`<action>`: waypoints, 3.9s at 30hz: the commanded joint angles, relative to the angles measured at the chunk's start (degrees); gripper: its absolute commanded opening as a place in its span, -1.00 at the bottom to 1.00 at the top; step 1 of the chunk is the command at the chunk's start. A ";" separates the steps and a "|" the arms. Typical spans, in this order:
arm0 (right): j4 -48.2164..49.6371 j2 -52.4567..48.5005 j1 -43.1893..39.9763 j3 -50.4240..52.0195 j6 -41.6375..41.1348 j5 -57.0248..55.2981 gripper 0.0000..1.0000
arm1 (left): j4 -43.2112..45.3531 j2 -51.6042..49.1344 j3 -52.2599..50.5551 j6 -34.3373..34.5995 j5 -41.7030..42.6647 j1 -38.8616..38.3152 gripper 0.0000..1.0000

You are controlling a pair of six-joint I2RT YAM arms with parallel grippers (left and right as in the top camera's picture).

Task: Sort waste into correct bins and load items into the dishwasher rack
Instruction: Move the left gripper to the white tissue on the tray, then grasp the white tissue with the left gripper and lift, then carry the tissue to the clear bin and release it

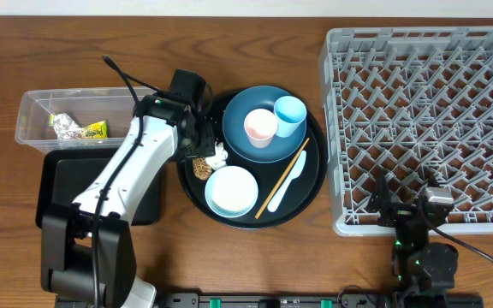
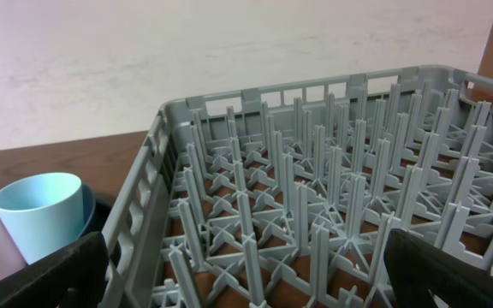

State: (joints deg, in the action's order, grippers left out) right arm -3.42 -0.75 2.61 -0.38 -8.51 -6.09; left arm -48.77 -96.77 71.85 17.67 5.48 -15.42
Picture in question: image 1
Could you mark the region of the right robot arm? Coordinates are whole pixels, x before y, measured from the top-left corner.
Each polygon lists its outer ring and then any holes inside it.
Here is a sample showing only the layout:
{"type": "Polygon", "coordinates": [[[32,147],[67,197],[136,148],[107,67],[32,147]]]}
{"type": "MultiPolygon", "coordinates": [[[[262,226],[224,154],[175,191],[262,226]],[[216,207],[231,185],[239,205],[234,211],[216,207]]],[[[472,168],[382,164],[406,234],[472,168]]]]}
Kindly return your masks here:
{"type": "Polygon", "coordinates": [[[391,269],[400,287],[385,306],[447,307],[446,291],[455,285],[459,253],[449,244],[431,242],[429,232],[445,223],[454,198],[432,179],[413,201],[395,201],[386,175],[383,171],[378,176],[366,206],[379,214],[377,225],[395,230],[391,269]]]}

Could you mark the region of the yellow foil snack wrapper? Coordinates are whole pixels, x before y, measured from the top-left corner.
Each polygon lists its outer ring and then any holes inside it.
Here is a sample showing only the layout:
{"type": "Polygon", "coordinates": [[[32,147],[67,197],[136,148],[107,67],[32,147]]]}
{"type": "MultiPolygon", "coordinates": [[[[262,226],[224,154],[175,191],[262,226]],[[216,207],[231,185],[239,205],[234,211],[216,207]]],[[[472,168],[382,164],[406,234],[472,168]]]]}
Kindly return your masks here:
{"type": "Polygon", "coordinates": [[[99,121],[81,127],[68,114],[50,114],[49,126],[58,139],[106,139],[108,137],[106,121],[99,121]]]}

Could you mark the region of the white tissue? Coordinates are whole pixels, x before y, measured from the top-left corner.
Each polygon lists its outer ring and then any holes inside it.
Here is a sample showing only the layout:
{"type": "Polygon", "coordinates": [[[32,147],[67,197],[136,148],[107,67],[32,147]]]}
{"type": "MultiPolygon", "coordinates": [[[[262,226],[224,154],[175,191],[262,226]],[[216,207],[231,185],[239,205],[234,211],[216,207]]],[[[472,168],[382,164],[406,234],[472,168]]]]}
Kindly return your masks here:
{"type": "Polygon", "coordinates": [[[219,170],[226,167],[226,161],[228,158],[228,153],[224,148],[223,142],[215,144],[215,154],[211,157],[206,157],[205,162],[213,170],[219,170]]]}

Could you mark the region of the brown cookie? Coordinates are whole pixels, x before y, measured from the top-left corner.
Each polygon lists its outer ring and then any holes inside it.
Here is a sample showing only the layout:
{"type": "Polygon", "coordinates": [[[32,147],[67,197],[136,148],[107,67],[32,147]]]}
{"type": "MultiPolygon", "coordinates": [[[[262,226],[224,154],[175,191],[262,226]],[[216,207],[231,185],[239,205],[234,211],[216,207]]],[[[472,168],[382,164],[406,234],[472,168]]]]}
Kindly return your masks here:
{"type": "Polygon", "coordinates": [[[204,158],[194,158],[193,162],[193,174],[200,180],[206,181],[212,174],[212,167],[206,162],[204,158]]]}

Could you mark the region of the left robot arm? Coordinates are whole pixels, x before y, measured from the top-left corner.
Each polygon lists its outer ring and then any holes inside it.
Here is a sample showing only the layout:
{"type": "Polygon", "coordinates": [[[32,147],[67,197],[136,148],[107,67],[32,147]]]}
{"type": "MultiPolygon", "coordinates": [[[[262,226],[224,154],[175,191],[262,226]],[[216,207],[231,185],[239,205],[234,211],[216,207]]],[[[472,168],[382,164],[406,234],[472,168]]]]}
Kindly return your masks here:
{"type": "Polygon", "coordinates": [[[211,156],[211,102],[177,94],[136,101],[127,137],[92,184],[67,205],[39,203],[41,287],[94,307],[151,307],[130,228],[153,178],[169,161],[211,156]]]}

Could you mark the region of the light blue bowl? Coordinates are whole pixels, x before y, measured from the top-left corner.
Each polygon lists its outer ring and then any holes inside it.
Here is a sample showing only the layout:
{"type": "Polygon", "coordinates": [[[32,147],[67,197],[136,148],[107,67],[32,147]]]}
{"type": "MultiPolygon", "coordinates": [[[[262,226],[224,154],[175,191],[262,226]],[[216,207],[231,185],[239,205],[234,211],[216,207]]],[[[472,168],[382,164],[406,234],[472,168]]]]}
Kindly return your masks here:
{"type": "Polygon", "coordinates": [[[210,176],[205,185],[205,201],[218,216],[236,218],[249,212],[258,200],[254,176],[238,166],[227,166],[210,176]]]}

